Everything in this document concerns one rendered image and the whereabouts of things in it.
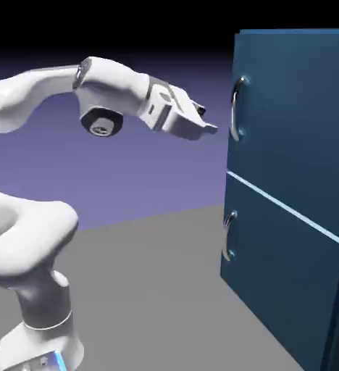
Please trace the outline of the blue cabinet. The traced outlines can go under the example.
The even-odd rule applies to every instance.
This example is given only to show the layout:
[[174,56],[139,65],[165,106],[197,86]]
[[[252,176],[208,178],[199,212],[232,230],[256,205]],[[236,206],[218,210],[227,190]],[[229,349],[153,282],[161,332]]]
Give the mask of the blue cabinet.
[[235,36],[220,274],[304,371],[339,371],[339,29]]

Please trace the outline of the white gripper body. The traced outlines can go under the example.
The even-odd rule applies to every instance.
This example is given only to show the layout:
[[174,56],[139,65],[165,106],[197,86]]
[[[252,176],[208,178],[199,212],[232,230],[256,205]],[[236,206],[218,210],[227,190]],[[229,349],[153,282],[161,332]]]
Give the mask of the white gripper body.
[[169,85],[172,106],[161,131],[178,138],[198,140],[204,132],[205,122],[196,111],[192,98],[181,88]]

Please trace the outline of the blue cabinet door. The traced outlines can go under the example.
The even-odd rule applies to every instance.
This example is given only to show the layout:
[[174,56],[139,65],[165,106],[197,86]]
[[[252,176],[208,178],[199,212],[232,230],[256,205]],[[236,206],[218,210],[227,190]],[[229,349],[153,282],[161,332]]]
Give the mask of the blue cabinet door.
[[304,371],[329,371],[339,242],[227,176],[221,276]]
[[227,167],[339,237],[339,29],[242,30]]

